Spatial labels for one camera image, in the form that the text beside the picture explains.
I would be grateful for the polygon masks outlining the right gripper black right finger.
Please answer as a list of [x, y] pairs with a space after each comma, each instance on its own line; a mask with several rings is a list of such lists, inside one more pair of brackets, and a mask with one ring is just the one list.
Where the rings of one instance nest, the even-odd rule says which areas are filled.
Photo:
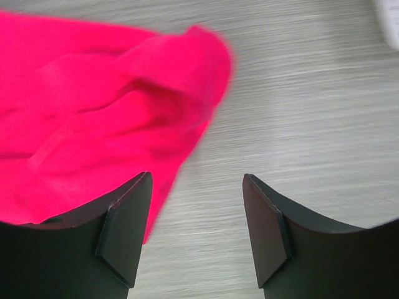
[[398, 221], [364, 229], [319, 214], [252, 174], [243, 200], [266, 298], [397, 298]]

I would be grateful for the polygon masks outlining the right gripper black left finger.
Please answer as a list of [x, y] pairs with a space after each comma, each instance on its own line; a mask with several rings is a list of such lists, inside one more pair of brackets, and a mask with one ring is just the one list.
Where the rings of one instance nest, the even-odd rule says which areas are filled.
[[134, 287], [153, 180], [40, 224], [1, 224], [2, 298], [126, 298]]

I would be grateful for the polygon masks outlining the crimson red t shirt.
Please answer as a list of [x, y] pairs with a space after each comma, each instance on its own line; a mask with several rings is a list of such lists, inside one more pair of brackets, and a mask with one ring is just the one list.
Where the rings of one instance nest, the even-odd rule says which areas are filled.
[[153, 176], [149, 237], [233, 74], [222, 38], [1, 12], [1, 220], [39, 224]]

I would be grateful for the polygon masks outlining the white perforated plastic basket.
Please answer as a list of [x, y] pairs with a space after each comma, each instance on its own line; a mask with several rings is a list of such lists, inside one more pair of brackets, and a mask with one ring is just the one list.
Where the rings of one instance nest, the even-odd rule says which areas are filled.
[[398, 50], [399, 0], [373, 0], [378, 23], [387, 44]]

